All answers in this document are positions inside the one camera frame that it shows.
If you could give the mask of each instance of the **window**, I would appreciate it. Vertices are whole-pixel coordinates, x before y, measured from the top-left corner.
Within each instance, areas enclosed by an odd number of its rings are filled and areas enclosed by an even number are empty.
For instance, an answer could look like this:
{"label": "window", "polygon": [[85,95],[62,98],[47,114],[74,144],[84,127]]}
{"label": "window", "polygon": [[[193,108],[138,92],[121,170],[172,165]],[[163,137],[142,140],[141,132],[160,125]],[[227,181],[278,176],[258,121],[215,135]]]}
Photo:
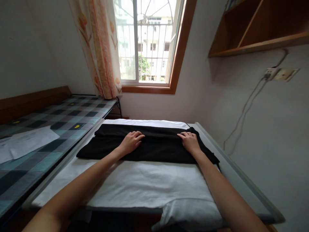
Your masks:
{"label": "window", "polygon": [[142,52],[143,51],[143,44],[138,44],[138,51],[139,52]]}
{"label": "window", "polygon": [[184,55],[177,50],[186,47],[196,1],[113,0],[119,60],[129,60],[120,72],[123,92],[144,86],[138,91],[175,94]]}
{"label": "window", "polygon": [[122,47],[123,47],[123,48],[128,48],[128,43],[123,43],[123,44],[122,44]]}
{"label": "window", "polygon": [[155,51],[155,43],[150,44],[150,50]]}
{"label": "window", "polygon": [[169,51],[169,50],[170,50],[170,43],[169,42],[165,42],[164,51]]}

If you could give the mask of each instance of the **hand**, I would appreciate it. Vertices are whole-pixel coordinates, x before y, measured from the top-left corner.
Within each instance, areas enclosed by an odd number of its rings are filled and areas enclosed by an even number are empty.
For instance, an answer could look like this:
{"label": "hand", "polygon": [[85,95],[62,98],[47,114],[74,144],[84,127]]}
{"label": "hand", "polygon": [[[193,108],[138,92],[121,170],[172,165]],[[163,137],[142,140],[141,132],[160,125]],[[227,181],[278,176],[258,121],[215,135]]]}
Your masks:
{"label": "hand", "polygon": [[194,156],[194,154],[201,151],[196,134],[192,134],[191,132],[181,132],[177,135],[182,138],[184,148],[190,152],[191,155]]}
{"label": "hand", "polygon": [[133,152],[141,144],[142,141],[140,140],[144,137],[145,136],[139,131],[130,132],[125,136],[121,144],[116,149],[123,157],[126,154]]}

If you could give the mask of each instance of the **wooden bed frame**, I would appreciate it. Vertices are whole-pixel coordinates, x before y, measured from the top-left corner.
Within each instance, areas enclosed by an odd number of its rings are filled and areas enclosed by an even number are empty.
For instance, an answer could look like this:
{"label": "wooden bed frame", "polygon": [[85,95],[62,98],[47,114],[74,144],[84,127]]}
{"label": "wooden bed frame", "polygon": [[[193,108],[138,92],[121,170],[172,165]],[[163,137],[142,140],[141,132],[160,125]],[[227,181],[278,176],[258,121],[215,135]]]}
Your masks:
{"label": "wooden bed frame", "polygon": [[0,100],[0,124],[8,123],[71,96],[68,86]]}

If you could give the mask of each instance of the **glass pane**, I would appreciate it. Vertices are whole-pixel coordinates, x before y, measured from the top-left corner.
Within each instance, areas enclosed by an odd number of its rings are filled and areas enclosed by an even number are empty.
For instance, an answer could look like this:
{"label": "glass pane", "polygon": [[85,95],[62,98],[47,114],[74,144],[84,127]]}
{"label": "glass pane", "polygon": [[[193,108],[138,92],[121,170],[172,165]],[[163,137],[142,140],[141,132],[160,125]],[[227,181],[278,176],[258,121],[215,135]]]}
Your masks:
{"label": "glass pane", "polygon": [[167,83],[174,16],[180,0],[137,0],[140,82]]}
{"label": "glass pane", "polygon": [[121,79],[136,80],[132,0],[113,0]]}

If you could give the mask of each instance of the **electrical wire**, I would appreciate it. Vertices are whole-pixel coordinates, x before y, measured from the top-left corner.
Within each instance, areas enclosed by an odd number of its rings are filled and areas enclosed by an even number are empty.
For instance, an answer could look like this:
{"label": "electrical wire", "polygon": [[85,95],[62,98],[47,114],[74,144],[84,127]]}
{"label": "electrical wire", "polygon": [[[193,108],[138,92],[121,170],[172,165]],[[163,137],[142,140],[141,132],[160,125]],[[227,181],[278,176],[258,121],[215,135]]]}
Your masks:
{"label": "electrical wire", "polygon": [[278,63],[276,66],[272,67],[272,68],[278,67],[278,66],[284,61],[284,59],[286,58],[286,56],[289,54],[289,50],[287,50],[286,48],[283,48],[282,50],[284,51],[284,56],[283,56],[282,59],[279,61],[279,63]]}
{"label": "electrical wire", "polygon": [[[289,54],[289,50],[288,50],[288,49],[283,48],[282,50],[285,52],[285,53],[284,53],[284,56],[283,56],[282,59],[279,61],[279,63],[278,63],[276,66],[272,67],[272,68],[277,68],[277,67],[285,60],[285,58],[286,58],[287,55]],[[231,132],[231,134],[230,134],[230,135],[226,138],[226,140],[223,142],[223,150],[225,150],[225,143],[226,143],[226,141],[227,141],[227,140],[232,136],[232,134],[234,134],[234,132],[237,130],[238,124],[239,124],[239,122],[240,122],[240,120],[241,120],[241,117],[243,116],[243,114],[244,114],[244,112],[245,112],[245,108],[246,108],[246,106],[247,106],[247,104],[248,104],[248,102],[249,102],[251,96],[253,95],[253,93],[255,92],[255,90],[257,89],[257,87],[259,86],[259,84],[261,83],[261,81],[262,81],[263,79],[264,79],[264,77],[258,82],[258,84],[255,86],[254,90],[252,91],[252,93],[251,93],[250,96],[248,97],[248,99],[247,99],[247,101],[246,101],[246,103],[245,103],[245,105],[244,105],[244,107],[243,107],[243,109],[242,109],[241,115],[240,115],[240,117],[238,118],[238,121],[237,121],[237,123],[236,123],[236,126],[235,126],[234,130]],[[263,84],[262,88],[261,88],[261,89],[259,90],[259,92],[253,97],[253,100],[254,100],[254,99],[256,98],[256,96],[260,93],[260,91],[264,88],[266,82],[267,82],[267,81],[265,81],[265,83]]]}
{"label": "electrical wire", "polygon": [[232,136],[232,134],[234,134],[234,132],[236,131],[236,129],[237,129],[237,127],[238,127],[238,124],[239,124],[239,122],[240,122],[240,120],[241,120],[242,115],[243,115],[244,112],[245,112],[245,108],[246,108],[246,106],[247,106],[247,104],[248,104],[248,102],[249,102],[251,96],[252,96],[253,93],[256,91],[257,87],[259,86],[259,84],[261,83],[262,80],[263,80],[263,78],[260,79],[260,81],[258,82],[258,84],[255,86],[254,90],[252,91],[252,93],[251,93],[250,96],[248,97],[248,99],[247,99],[247,101],[246,101],[244,107],[242,108],[241,115],[240,115],[240,117],[238,118],[238,121],[237,121],[237,124],[236,124],[234,130],[231,132],[231,134],[230,134],[230,135],[226,138],[226,140],[223,142],[223,150],[225,150],[225,142],[226,142],[226,141]]}
{"label": "electrical wire", "polygon": [[264,88],[264,86],[265,86],[267,83],[268,83],[268,81],[266,80],[266,81],[264,82],[264,84],[262,85],[262,87],[258,90],[258,92],[256,93],[256,95],[252,98],[252,101],[251,101],[251,103],[250,103],[248,109],[246,110],[246,112],[245,112],[245,114],[244,114],[244,117],[243,117],[243,119],[242,119],[241,126],[240,126],[240,133],[239,133],[239,135],[238,135],[238,137],[237,137],[237,139],[236,139],[236,141],[235,141],[235,143],[234,143],[234,147],[233,147],[232,151],[229,153],[229,156],[231,156],[231,155],[234,153],[234,151],[235,151],[235,149],[236,149],[236,146],[237,146],[237,143],[238,143],[240,137],[242,136],[242,131],[243,131],[243,127],[244,127],[244,122],[245,122],[245,119],[246,119],[246,115],[247,115],[247,113],[249,112],[249,110],[251,109],[251,107],[252,107],[252,105],[253,105],[253,102],[254,102],[254,99],[259,95],[259,93],[262,91],[262,89]]}

